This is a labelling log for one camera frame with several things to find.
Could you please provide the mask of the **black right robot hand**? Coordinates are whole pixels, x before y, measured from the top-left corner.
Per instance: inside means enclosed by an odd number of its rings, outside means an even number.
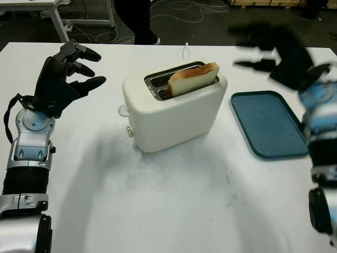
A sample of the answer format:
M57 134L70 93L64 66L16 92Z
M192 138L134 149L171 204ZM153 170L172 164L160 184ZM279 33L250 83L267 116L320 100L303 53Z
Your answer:
M277 50L282 60L299 63L306 70L314 65L304 44L285 25L265 22L236 24L230 26L227 32L237 38L237 46L256 47L260 51Z

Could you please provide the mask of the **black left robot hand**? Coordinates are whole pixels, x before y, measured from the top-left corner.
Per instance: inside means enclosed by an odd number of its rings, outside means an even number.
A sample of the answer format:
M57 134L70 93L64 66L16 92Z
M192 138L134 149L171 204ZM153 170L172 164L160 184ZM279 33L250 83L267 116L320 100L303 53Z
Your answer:
M34 95L54 106L68 105L83 98L101 86L106 78L80 63L78 59L99 62L101 56L94 50L79 44L75 39L60 47L60 51L45 60Z

